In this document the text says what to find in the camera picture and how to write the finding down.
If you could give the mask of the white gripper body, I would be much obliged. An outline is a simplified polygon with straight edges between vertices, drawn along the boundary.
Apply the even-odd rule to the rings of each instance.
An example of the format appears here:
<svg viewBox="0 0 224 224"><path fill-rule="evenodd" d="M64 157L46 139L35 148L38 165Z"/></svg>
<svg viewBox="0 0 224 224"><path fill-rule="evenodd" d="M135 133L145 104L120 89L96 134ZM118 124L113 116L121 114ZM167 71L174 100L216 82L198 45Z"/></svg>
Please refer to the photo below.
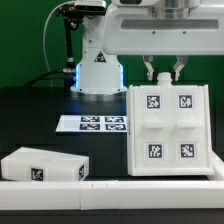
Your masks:
<svg viewBox="0 0 224 224"><path fill-rule="evenodd" d="M111 4L102 48L112 55L224 55L224 4L201 4L188 18L155 18L150 7Z"/></svg>

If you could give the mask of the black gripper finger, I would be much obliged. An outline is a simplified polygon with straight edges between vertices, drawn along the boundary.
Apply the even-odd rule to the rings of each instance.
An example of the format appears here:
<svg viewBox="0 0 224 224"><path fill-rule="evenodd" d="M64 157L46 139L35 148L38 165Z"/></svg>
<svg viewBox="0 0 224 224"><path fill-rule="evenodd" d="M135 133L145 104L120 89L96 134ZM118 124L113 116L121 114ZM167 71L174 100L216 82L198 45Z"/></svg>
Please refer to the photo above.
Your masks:
<svg viewBox="0 0 224 224"><path fill-rule="evenodd" d="M173 81L177 81L180 77L180 72L188 62L188 57L185 55L178 55L177 61L171 68L171 78Z"/></svg>
<svg viewBox="0 0 224 224"><path fill-rule="evenodd" d="M143 62L148 70L147 77L149 81L153 81L155 79L155 69L152 66L154 57L152 55L144 55Z"/></svg>

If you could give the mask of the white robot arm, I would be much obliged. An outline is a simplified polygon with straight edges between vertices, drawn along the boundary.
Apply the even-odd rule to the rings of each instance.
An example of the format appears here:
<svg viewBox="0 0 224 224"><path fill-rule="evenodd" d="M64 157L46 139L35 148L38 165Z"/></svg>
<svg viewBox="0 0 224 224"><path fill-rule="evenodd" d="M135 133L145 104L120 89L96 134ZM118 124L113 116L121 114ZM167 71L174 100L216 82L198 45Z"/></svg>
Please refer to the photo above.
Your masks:
<svg viewBox="0 0 224 224"><path fill-rule="evenodd" d="M179 73L192 55L224 55L224 0L111 0L102 48L142 56L149 79L155 56L174 55Z"/></svg>

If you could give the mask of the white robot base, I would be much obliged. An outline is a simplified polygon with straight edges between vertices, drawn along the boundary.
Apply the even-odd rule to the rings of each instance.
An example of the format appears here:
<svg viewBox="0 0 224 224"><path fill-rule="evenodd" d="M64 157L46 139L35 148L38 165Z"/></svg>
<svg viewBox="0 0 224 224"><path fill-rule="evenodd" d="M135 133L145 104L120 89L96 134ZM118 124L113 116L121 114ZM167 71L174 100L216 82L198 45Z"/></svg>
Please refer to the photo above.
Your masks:
<svg viewBox="0 0 224 224"><path fill-rule="evenodd" d="M110 101L123 96L127 91L123 66L116 55L108 55L102 49L104 17L85 17L83 25L82 59L76 66L71 92L91 101Z"/></svg>

